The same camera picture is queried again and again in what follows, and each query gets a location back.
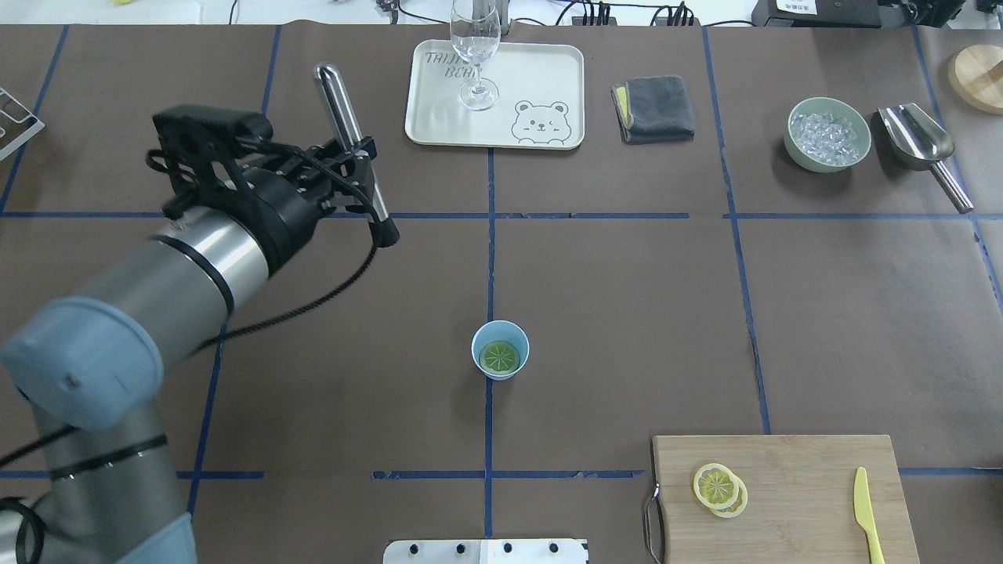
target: yellow sponge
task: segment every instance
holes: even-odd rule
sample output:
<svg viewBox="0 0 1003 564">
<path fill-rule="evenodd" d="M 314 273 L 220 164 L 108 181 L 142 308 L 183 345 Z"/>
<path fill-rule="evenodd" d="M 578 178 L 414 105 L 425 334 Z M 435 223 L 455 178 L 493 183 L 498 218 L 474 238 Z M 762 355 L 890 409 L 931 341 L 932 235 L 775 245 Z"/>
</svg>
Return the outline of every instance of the yellow sponge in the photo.
<svg viewBox="0 0 1003 564">
<path fill-rule="evenodd" d="M 630 114 L 630 100 L 627 97 L 627 86 L 617 86 L 613 89 L 617 97 L 617 105 L 620 110 L 620 117 L 624 121 L 624 128 L 630 128 L 634 124 L 634 116 Z"/>
</svg>

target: green bowl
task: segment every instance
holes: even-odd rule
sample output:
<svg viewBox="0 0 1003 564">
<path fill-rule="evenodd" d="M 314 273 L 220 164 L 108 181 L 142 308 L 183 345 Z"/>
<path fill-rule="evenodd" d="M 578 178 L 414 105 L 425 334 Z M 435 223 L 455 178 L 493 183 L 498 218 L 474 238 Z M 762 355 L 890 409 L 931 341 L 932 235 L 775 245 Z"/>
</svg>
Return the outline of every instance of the green bowl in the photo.
<svg viewBox="0 0 1003 564">
<path fill-rule="evenodd" d="M 861 152 L 861 158 L 857 161 L 840 167 L 826 165 L 825 163 L 817 161 L 813 157 L 801 151 L 800 148 L 797 147 L 797 144 L 794 143 L 793 137 L 790 136 L 790 118 L 793 117 L 795 113 L 810 115 L 812 113 L 823 113 L 826 111 L 831 112 L 832 117 L 837 120 L 843 118 L 850 120 L 851 125 L 854 127 L 854 131 L 857 132 L 857 139 L 854 140 L 854 146 Z M 871 128 L 868 127 L 868 122 L 856 109 L 834 98 L 816 97 L 797 102 L 797 105 L 795 105 L 793 109 L 790 110 L 790 113 L 787 114 L 787 126 L 784 130 L 786 132 L 783 135 L 783 147 L 787 149 L 787 155 L 790 155 L 790 158 L 794 160 L 794 163 L 797 163 L 812 173 L 838 173 L 860 163 L 865 157 L 868 156 L 868 153 L 871 153 Z"/>
</svg>

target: folded cloth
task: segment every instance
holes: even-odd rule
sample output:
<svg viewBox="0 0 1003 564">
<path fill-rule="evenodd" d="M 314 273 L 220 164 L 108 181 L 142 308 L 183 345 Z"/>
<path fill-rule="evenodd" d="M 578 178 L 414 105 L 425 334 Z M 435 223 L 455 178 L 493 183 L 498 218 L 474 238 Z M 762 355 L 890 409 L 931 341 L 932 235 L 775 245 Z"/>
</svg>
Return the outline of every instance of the folded cloth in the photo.
<svg viewBox="0 0 1003 564">
<path fill-rule="evenodd" d="M 681 76 L 631 78 L 613 86 L 613 101 L 625 143 L 693 138 L 693 107 Z"/>
</svg>

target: wooden board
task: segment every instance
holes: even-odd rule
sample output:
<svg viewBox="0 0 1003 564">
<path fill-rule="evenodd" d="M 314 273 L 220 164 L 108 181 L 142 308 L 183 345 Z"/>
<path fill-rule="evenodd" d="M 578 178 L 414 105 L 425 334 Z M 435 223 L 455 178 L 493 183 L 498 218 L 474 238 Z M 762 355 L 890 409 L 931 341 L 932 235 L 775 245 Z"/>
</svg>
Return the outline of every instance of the wooden board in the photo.
<svg viewBox="0 0 1003 564">
<path fill-rule="evenodd" d="M 1003 114 L 1003 47 L 972 45 L 951 59 L 947 75 L 965 101 Z"/>
<path fill-rule="evenodd" d="M 656 437 L 653 447 L 665 564 L 868 564 L 854 518 L 860 466 L 868 469 L 885 561 L 920 561 L 888 436 Z M 745 482 L 742 515 L 716 517 L 693 495 L 693 474 L 711 462 Z"/>
</svg>

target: bear drawing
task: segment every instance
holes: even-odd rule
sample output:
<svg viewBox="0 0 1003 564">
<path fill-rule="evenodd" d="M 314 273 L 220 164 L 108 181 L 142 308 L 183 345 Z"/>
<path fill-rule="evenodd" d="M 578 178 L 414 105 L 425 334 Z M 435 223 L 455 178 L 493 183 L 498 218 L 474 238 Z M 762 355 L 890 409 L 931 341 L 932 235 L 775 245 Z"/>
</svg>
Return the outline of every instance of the bear drawing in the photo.
<svg viewBox="0 0 1003 564">
<path fill-rule="evenodd" d="M 512 134 L 520 145 L 564 145 L 571 137 L 568 104 L 556 101 L 551 105 L 533 105 L 527 100 L 517 103 Z"/>
</svg>

